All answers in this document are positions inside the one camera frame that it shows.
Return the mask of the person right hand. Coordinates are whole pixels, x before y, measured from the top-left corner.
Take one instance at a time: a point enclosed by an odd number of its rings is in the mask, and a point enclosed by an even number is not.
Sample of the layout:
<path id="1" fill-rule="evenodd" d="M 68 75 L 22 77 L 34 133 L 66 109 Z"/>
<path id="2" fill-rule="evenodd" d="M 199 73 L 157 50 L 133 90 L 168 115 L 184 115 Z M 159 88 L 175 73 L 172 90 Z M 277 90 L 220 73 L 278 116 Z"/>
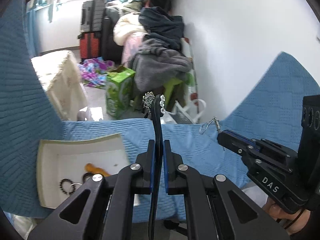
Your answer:
<path id="1" fill-rule="evenodd" d="M 299 210 L 295 214 L 286 213 L 270 197 L 268 197 L 266 204 L 263 206 L 263 210 L 274 220 L 286 220 L 284 227 L 289 235 L 293 235 L 303 230 L 311 216 L 311 211 L 309 210 Z"/>

